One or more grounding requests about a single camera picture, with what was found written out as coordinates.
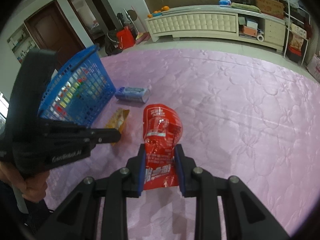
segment floor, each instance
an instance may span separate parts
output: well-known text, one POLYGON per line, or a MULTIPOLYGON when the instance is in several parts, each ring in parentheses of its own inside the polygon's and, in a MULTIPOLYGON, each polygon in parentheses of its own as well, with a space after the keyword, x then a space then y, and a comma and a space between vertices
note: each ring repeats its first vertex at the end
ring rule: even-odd
MULTIPOLYGON (((287 58, 284 58, 281 54, 276 53, 274 49, 240 41, 228 41, 212 38, 180 38, 180 40, 176 41, 173 40, 172 37, 161 37, 155 43, 153 43, 153 41, 150 39, 140 43, 139 45, 135 45, 129 49, 126 49, 125 51, 145 49, 207 49, 240 54, 266 60, 268 62, 286 67, 316 82, 316 80, 304 67, 288 60, 287 58)), ((98 54, 100 57, 107 56, 104 48, 101 48, 98 54)))

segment red box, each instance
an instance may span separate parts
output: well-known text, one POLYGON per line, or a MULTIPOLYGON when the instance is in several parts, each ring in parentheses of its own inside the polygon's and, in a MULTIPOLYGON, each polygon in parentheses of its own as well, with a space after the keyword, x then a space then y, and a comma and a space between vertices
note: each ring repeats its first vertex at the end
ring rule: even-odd
POLYGON ((116 34, 119 41, 119 49, 127 49, 136 44, 129 27, 124 27, 123 30, 117 32, 116 34))
POLYGON ((258 31, 256 29, 247 27, 245 25, 243 26, 242 32, 252 37, 257 37, 257 34, 258 34, 258 31))

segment red bag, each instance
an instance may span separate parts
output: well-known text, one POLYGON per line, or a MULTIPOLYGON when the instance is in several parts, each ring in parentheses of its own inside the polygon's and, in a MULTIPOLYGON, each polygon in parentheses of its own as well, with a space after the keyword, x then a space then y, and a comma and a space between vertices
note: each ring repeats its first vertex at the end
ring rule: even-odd
POLYGON ((177 113, 161 104, 143 111, 143 138, 146 151, 144 190, 178 185, 174 147, 182 135, 177 113))
POLYGON ((120 49, 127 49, 136 44, 128 26, 124 27, 122 31, 117 32, 116 36, 119 40, 120 49))

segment brown door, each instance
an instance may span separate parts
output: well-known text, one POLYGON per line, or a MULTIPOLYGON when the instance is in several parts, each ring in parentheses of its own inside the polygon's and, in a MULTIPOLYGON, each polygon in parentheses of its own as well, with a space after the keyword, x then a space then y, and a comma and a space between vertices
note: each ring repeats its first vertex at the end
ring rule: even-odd
POLYGON ((58 69, 84 49, 56 0, 30 16, 25 24, 39 48, 57 51, 58 69))

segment black gripper frame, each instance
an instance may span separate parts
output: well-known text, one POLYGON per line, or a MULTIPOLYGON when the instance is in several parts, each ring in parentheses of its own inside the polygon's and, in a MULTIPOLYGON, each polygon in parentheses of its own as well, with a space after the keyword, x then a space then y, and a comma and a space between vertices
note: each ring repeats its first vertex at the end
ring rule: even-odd
POLYGON ((39 117, 41 99, 56 65, 54 51, 31 50, 12 89, 0 132, 0 161, 15 165, 24 178, 89 157, 96 144, 121 138, 116 129, 91 129, 39 117))
MULTIPOLYGON (((139 197, 143 190, 146 154, 141 144, 126 168, 109 177, 85 178, 55 210, 36 234, 38 240, 94 240, 101 198, 105 197, 101 240, 128 240, 126 198, 139 197)), ((196 197, 195 240, 220 240, 221 196, 228 240, 286 240, 286 231, 267 208, 237 177, 222 179, 196 167, 175 147, 179 187, 184 197, 196 197)))

